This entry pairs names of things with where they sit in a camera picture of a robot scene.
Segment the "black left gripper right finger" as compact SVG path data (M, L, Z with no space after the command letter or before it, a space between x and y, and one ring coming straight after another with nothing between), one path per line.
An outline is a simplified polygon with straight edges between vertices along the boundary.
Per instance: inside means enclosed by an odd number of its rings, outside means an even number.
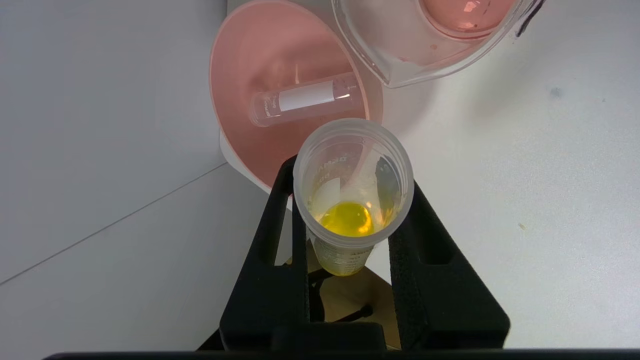
M508 315L419 186L388 247L403 350L503 348L511 326Z

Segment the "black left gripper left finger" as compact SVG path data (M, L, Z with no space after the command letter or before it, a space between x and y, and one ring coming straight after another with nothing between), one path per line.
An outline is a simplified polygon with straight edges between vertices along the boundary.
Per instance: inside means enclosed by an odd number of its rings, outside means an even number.
M291 264L276 265L296 158L280 167L220 321L227 351L270 350L274 331L310 321L306 225L292 207Z

